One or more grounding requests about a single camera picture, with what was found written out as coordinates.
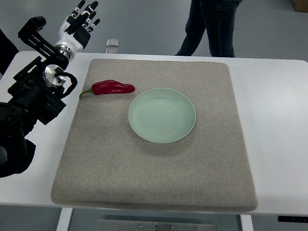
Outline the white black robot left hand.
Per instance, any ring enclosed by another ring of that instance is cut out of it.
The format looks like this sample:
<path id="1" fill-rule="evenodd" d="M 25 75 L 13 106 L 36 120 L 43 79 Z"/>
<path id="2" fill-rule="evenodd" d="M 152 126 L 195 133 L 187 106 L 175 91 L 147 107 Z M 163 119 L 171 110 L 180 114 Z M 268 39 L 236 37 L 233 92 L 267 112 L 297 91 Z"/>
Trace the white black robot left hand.
<path id="1" fill-rule="evenodd" d="M 86 48 L 91 34 L 99 24 L 100 19 L 94 20 L 98 1 L 85 6 L 82 0 L 70 15 L 66 17 L 58 32 L 59 40 L 56 46 L 68 47 L 73 54 Z"/>

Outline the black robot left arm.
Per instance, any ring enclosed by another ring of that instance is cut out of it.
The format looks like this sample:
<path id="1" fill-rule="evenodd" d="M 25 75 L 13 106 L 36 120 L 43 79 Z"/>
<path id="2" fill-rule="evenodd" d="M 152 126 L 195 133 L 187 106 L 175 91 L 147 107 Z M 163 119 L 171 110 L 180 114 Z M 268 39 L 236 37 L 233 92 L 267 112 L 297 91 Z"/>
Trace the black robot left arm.
<path id="1" fill-rule="evenodd" d="M 8 89 L 12 98 L 0 104 L 0 176 L 20 174 L 31 164 L 36 146 L 27 140 L 37 121 L 44 125 L 65 108 L 62 98 L 77 86 L 77 79 L 65 69 L 69 53 L 48 43 L 39 31 L 45 26 L 42 16 L 29 19 L 18 37 L 40 53 L 14 76 Z"/>

